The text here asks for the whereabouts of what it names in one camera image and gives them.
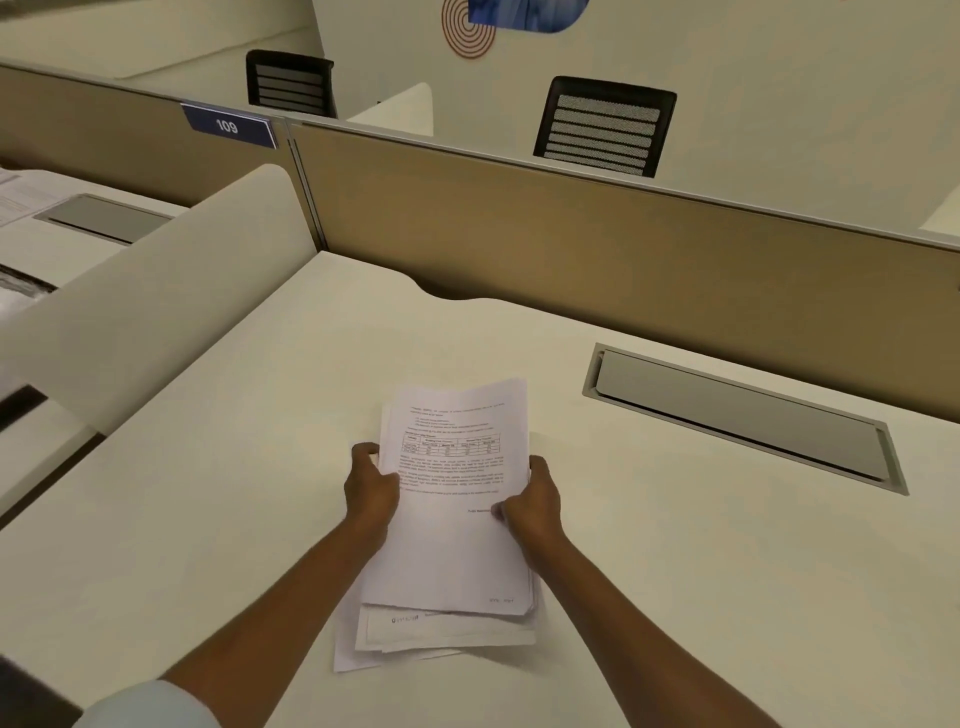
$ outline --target brown partition panel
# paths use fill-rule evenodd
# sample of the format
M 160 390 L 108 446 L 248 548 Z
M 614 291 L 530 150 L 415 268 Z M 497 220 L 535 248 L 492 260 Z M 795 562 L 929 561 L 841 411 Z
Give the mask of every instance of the brown partition panel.
M 292 130 L 334 253 L 960 422 L 960 252 Z
M 282 122 L 273 122 L 277 148 L 269 149 L 193 131 L 176 99 L 11 66 L 0 66 L 0 98 L 0 165 L 193 206 L 261 164 L 277 164 L 319 239 Z

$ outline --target forearm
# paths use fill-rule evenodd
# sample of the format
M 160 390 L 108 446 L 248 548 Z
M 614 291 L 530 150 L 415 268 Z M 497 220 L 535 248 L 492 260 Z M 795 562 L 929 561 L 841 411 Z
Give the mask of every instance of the forearm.
M 640 613 L 570 541 L 541 548 L 537 559 L 632 726 L 776 726 Z
M 327 618 L 379 546 L 344 521 L 263 596 L 163 675 L 222 728 L 263 726 Z

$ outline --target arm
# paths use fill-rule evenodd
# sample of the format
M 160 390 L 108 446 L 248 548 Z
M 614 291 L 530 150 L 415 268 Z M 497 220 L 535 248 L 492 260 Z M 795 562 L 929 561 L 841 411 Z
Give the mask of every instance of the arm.
M 347 517 L 267 592 L 164 673 L 206 705 L 221 728 L 263 726 L 330 613 L 383 546 L 399 499 L 373 443 L 353 448 Z
M 565 536 L 546 461 L 530 484 L 492 509 L 560 601 L 628 722 L 638 726 L 776 726 L 746 696 L 671 640 Z

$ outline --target person's left hand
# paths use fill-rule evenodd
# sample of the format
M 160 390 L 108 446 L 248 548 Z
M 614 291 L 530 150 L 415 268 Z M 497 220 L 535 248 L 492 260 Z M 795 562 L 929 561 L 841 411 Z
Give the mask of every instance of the person's left hand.
M 344 482 L 347 497 L 347 521 L 370 535 L 375 547 L 380 548 L 387 538 L 387 526 L 400 501 L 400 476 L 382 475 L 370 459 L 380 452 L 376 443 L 358 443 L 353 446 L 353 466 Z

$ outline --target red concentric circles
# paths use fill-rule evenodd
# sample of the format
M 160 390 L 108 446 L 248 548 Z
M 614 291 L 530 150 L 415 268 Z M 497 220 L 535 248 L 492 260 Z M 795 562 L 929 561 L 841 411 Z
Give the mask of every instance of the red concentric circles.
M 447 45 L 461 58 L 478 59 L 493 45 L 496 28 L 471 23 L 468 0 L 444 0 L 440 17 Z

